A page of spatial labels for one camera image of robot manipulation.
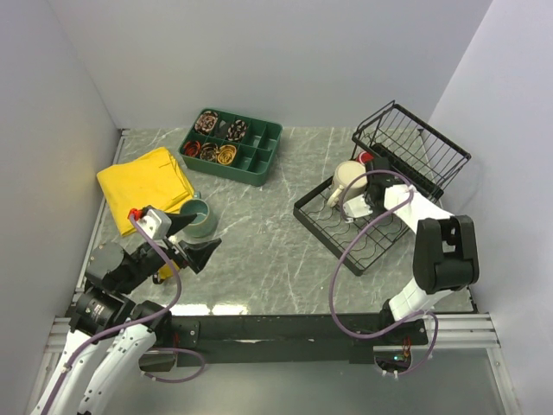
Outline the teal glazed stoneware mug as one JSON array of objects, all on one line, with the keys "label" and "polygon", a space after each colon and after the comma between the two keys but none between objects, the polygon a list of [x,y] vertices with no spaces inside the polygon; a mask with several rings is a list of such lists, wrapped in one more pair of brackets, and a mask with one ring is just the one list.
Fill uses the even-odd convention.
[{"label": "teal glazed stoneware mug", "polygon": [[218,220],[215,212],[199,194],[195,194],[192,199],[182,204],[180,214],[196,214],[195,219],[183,230],[189,238],[205,238],[212,235],[217,228]]}]

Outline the red enamel mug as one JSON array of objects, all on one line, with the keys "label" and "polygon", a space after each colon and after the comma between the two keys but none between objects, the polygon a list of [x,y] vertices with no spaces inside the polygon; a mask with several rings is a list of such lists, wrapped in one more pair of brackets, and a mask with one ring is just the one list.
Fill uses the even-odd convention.
[{"label": "red enamel mug", "polygon": [[370,152],[368,152],[368,151],[361,151],[361,152],[355,157],[355,160],[356,160],[358,163],[367,164],[367,163],[369,163],[373,158],[374,158],[374,156],[373,156]]}]

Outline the cream floral mug green inside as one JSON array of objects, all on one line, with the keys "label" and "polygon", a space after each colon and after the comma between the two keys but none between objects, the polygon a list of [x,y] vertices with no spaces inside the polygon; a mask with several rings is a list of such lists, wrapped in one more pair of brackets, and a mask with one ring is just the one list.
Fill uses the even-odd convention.
[{"label": "cream floral mug green inside", "polygon": [[358,176],[365,173],[365,166],[357,161],[349,160],[338,165],[332,180],[332,192],[327,199],[327,206],[333,208],[340,200],[347,202],[362,195],[365,191],[367,178],[361,177],[348,190],[347,186]]}]

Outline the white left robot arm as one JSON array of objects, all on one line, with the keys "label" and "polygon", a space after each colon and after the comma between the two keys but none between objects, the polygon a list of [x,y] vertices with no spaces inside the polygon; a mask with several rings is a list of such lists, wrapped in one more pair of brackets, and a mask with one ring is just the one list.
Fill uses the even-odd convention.
[{"label": "white left robot arm", "polygon": [[175,340],[171,306],[135,303],[129,294],[167,268],[182,290],[179,271],[200,273],[221,240],[190,244],[175,234],[191,225],[195,214],[169,214],[147,206],[131,209],[128,221],[144,242],[126,252],[104,243],[86,267],[87,290],[70,318],[60,359],[38,399],[34,414],[102,414],[140,358]]}]

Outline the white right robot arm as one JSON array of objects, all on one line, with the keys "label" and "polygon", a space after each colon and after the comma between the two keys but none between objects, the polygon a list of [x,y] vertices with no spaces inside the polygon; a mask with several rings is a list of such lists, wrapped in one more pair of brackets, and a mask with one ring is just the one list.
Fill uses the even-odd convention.
[{"label": "white right robot arm", "polygon": [[477,282],[480,275],[473,220],[438,207],[396,176],[387,158],[365,164],[364,198],[372,210],[392,212],[416,235],[412,278],[379,312],[378,332],[389,344],[409,334],[404,319],[431,311],[443,298]]}]

